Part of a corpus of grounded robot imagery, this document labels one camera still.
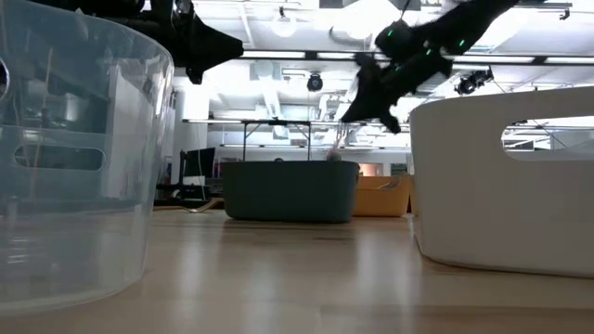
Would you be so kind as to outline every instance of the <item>orange bin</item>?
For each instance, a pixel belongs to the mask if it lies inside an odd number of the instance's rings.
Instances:
[[[400,217],[407,213],[412,180],[410,175],[360,176],[354,216]]]

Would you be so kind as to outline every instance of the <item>dark green bin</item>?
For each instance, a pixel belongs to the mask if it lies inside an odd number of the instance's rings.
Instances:
[[[238,220],[348,222],[359,165],[350,161],[222,164],[225,210]]]

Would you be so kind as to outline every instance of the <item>black camera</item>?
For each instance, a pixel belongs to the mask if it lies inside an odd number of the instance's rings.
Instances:
[[[484,86],[485,83],[494,79],[495,77],[490,69],[488,71],[475,71],[470,76],[460,79],[460,83],[454,88],[454,91],[460,96],[470,95]]]
[[[322,90],[324,86],[324,82],[322,81],[322,77],[319,73],[312,73],[309,76],[309,80],[307,81],[307,90],[310,92],[319,92]]]

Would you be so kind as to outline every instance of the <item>white plastic bin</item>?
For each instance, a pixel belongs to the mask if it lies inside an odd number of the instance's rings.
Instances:
[[[143,272],[174,64],[121,25],[0,1],[0,315],[89,302]]]

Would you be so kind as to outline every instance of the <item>wooden table surface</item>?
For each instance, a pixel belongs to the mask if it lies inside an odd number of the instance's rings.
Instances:
[[[432,263],[405,219],[279,225],[208,211],[155,212],[153,222],[140,282],[0,318],[0,332],[594,333],[594,280]]]

